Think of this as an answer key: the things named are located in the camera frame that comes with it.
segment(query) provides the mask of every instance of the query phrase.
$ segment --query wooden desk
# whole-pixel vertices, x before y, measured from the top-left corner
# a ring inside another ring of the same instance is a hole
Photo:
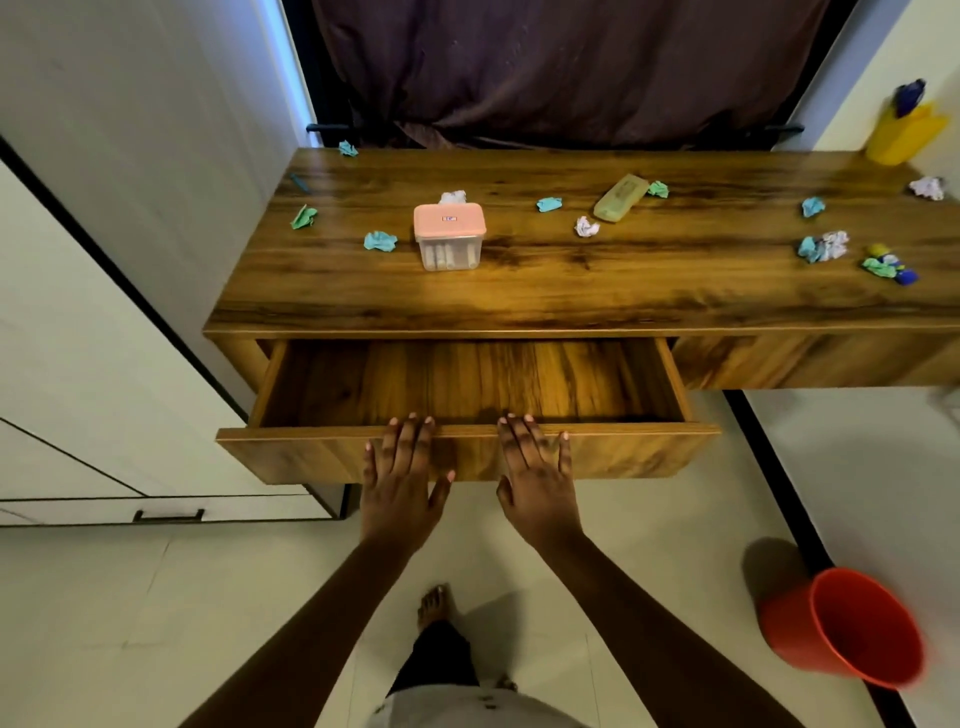
[[[578,476],[674,473],[719,430],[687,388],[960,383],[960,206],[904,193],[919,175],[848,153],[301,149],[204,328],[258,390],[218,440],[265,482],[354,481],[392,415],[431,413],[435,465],[500,472],[493,422],[567,429]],[[626,172],[670,185],[590,239],[577,217]],[[413,208],[465,189],[479,268],[427,273]],[[800,202],[820,195],[813,220]],[[540,197],[564,207],[536,211]],[[312,228],[291,230],[303,205]],[[400,239],[364,250],[369,231]],[[805,235],[846,230],[808,265]],[[902,287],[858,267],[884,243]]]

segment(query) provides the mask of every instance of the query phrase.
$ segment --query person's right arm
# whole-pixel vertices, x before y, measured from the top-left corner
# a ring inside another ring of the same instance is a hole
[[[529,415],[498,430],[510,471],[496,492],[504,514],[580,603],[660,728],[803,728],[584,534],[566,433],[555,465]]]

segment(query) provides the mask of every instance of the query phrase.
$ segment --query tiled floor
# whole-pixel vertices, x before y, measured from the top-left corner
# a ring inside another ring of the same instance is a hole
[[[578,483],[584,527],[644,588],[807,728],[879,728],[857,682],[798,672],[756,629],[741,562],[788,531],[732,415],[668,480]],[[0,531],[0,705],[6,728],[176,726],[340,564],[357,521]],[[390,592],[319,725],[360,726],[405,659],[420,594],[451,584],[481,674],[588,726],[649,715],[576,602],[503,519],[491,484],[455,486],[444,520]]]

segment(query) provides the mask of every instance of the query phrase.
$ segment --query black drawer handle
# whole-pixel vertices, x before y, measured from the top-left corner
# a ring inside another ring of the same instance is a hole
[[[198,508],[193,516],[144,516],[143,511],[133,514],[134,523],[197,523],[204,519],[205,508]]]

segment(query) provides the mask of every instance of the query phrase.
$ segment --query dark purple curtain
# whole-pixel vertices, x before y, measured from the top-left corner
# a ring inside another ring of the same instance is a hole
[[[828,0],[313,2],[341,77],[414,137],[636,146],[769,119]]]

